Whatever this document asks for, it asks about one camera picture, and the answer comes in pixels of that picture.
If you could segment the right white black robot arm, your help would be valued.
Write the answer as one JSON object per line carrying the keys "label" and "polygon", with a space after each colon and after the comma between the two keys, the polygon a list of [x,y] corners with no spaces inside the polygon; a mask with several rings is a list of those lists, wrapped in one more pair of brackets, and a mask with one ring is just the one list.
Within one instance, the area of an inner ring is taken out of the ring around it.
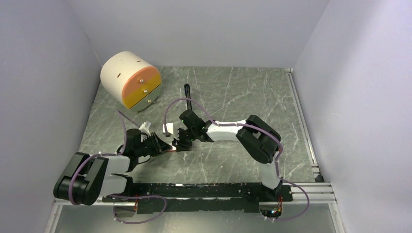
{"label": "right white black robot arm", "polygon": [[179,119],[185,129],[176,128],[172,123],[163,126],[163,133],[172,136],[172,145],[177,151],[191,150],[193,141],[239,142],[249,155],[261,166],[262,195],[273,201],[281,194],[282,180],[279,177],[275,155],[282,151],[281,136],[256,115],[235,122],[204,121],[194,111],[184,111]]}

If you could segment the round white orange drawer box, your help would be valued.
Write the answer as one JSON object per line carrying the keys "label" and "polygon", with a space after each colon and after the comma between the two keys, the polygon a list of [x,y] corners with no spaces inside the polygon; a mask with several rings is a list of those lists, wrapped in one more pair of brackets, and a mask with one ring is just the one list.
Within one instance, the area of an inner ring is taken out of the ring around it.
{"label": "round white orange drawer box", "polygon": [[123,51],[105,62],[100,80],[106,91],[126,109],[140,112],[160,95],[160,71],[130,51]]}

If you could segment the blue black stapler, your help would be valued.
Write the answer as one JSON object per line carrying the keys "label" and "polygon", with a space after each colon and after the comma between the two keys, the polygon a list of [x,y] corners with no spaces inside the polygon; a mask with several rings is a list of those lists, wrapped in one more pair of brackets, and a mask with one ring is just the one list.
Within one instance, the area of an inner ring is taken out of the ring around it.
{"label": "blue black stapler", "polygon": [[186,107],[188,110],[193,110],[192,101],[191,101],[191,92],[190,85],[188,83],[184,84],[184,94],[186,99]]}

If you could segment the right side aluminium rail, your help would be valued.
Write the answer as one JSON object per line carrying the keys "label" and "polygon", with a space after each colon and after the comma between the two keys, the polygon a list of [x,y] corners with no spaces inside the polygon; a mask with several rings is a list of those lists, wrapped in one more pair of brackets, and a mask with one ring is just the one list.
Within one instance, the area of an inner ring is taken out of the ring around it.
{"label": "right side aluminium rail", "polygon": [[298,96],[298,93],[297,93],[297,89],[295,87],[295,83],[294,83],[294,80],[293,80],[292,71],[293,71],[292,68],[285,68],[285,72],[286,72],[286,75],[287,75],[288,80],[289,80],[289,85],[290,85],[290,88],[291,88],[292,97],[293,97],[294,105],[295,105],[295,108],[296,108],[298,120],[299,120],[299,123],[300,123],[301,130],[303,132],[303,141],[305,143],[306,150],[307,150],[307,153],[308,153],[312,176],[313,176],[313,179],[316,183],[323,183],[324,178],[323,178],[323,176],[321,174],[321,171],[319,169],[317,159],[316,159],[316,156],[315,156],[315,153],[314,153],[314,150],[313,150],[310,135],[309,135],[308,128],[307,128],[307,125],[306,125],[306,121],[305,121],[305,118],[304,118],[304,114],[303,114],[303,111],[302,111],[301,103],[300,103],[299,96]]}

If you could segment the red staples box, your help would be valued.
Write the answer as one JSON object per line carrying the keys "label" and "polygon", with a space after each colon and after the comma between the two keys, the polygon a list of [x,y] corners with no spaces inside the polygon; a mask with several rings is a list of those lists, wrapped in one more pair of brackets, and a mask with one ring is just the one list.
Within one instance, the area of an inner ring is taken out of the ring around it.
{"label": "red staples box", "polygon": [[176,152],[176,147],[172,146],[170,150],[167,150],[167,152]]}

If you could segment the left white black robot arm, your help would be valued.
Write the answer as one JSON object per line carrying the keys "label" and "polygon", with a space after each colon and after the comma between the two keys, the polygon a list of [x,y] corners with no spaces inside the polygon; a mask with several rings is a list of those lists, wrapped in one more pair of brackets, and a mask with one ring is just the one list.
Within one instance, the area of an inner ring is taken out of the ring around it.
{"label": "left white black robot arm", "polygon": [[128,129],[116,153],[76,152],[58,178],[53,195],[73,205],[92,205],[99,197],[115,194],[123,202],[134,197],[133,179],[126,175],[137,165],[172,150],[155,133]]}

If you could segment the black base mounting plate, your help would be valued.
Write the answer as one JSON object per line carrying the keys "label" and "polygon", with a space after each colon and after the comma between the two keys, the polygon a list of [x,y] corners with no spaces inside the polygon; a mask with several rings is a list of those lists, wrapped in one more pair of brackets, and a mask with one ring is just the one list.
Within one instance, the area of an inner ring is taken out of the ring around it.
{"label": "black base mounting plate", "polygon": [[103,197],[106,203],[131,203],[137,214],[244,211],[260,213],[262,202],[293,200],[289,185],[272,190],[262,183],[135,183],[124,193]]}

